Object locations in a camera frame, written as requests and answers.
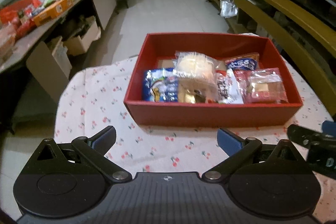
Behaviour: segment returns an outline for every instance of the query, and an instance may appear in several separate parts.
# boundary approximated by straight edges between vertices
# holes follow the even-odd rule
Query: snack box
[[[60,14],[69,9],[72,5],[71,0],[58,0],[41,13],[33,17],[36,26],[41,26],[44,23],[58,17]]]
[[[279,68],[287,93],[283,104],[207,104],[142,100],[144,71],[169,64],[175,52],[200,52],[217,60],[258,52],[260,68]],[[284,60],[265,37],[225,33],[151,33],[142,45],[124,104],[139,125],[171,127],[262,127],[284,125],[302,106]]]

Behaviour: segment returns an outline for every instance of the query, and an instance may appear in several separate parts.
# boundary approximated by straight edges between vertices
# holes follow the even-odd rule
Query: tv stand
[[[304,8],[329,27],[336,29],[336,18],[328,16],[328,4],[325,0],[291,0],[300,7]]]
[[[234,1],[238,7],[238,15],[236,21],[233,18],[227,20],[228,24],[231,25],[231,29],[235,30],[235,33],[241,33],[241,26],[246,26],[251,18],[260,24],[290,56],[331,116],[336,115],[336,84],[328,78],[328,75],[319,62],[314,59],[314,56],[292,37],[286,29],[280,26],[272,16],[269,16],[257,5],[248,0]],[[324,48],[332,60],[336,59],[336,32],[323,20],[320,20],[292,0],[263,1],[303,28],[315,39],[319,47]]]

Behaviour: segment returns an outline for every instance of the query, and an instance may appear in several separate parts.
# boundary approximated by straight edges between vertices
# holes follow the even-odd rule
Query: plastic wrapped pastry
[[[178,52],[176,54],[176,74],[179,78],[215,85],[215,67],[217,61],[198,52]]]
[[[247,72],[247,103],[288,102],[278,68]]]

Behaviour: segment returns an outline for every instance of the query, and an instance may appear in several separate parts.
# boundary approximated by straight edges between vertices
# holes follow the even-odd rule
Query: blue snack bag
[[[174,68],[147,70],[144,73],[142,99],[150,102],[177,102],[179,83]]]

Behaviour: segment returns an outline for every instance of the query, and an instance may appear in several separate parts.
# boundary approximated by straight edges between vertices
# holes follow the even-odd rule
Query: metal screw
[[[221,178],[221,173],[219,173],[217,171],[209,171],[209,172],[205,173],[205,177],[207,179],[217,180],[217,179]]]
[[[113,173],[112,177],[117,180],[123,180],[128,178],[128,173],[125,171],[117,171]]]

